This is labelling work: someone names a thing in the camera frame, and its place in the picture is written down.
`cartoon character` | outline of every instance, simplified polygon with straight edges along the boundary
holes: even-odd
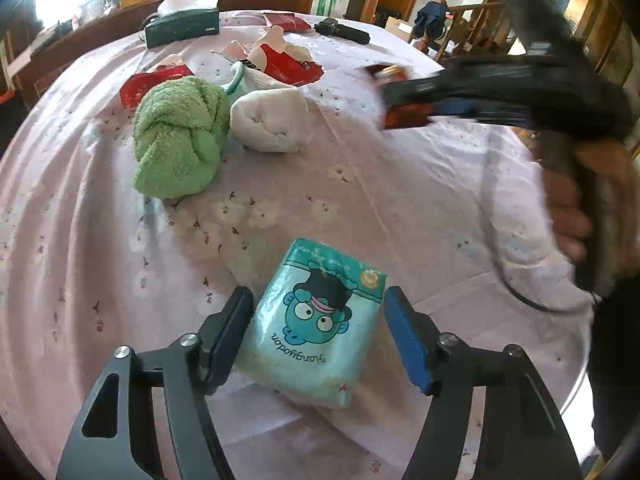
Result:
[[[306,282],[294,285],[282,300],[287,305],[282,332],[290,345],[326,343],[349,328],[351,309],[346,303],[358,285],[313,262],[308,266]]]

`red paper piece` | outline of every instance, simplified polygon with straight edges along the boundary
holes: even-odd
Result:
[[[120,89],[120,102],[125,108],[135,108],[150,89],[169,79],[180,79],[186,75],[193,75],[186,65],[178,65],[171,68],[158,67],[156,72],[143,72],[134,74],[122,85]]]
[[[264,73],[282,83],[302,86],[318,81],[324,74],[322,67],[313,61],[297,61],[289,54],[279,53],[263,43],[260,48],[267,57]]]
[[[265,12],[264,17],[270,27],[279,25],[283,30],[308,30],[311,28],[311,25],[293,12]]]

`gold round sticker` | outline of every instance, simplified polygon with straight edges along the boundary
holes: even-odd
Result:
[[[360,283],[367,288],[378,286],[378,274],[375,270],[367,269],[360,273]]]

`teal tissue package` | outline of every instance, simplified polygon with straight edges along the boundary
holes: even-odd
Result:
[[[299,238],[258,303],[236,367],[296,402],[347,406],[385,280],[354,258]]]

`green towel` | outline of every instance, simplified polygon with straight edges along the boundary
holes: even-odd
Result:
[[[133,187],[156,198],[201,192],[216,173],[228,131],[229,100],[219,86],[187,76],[153,87],[133,119]]]

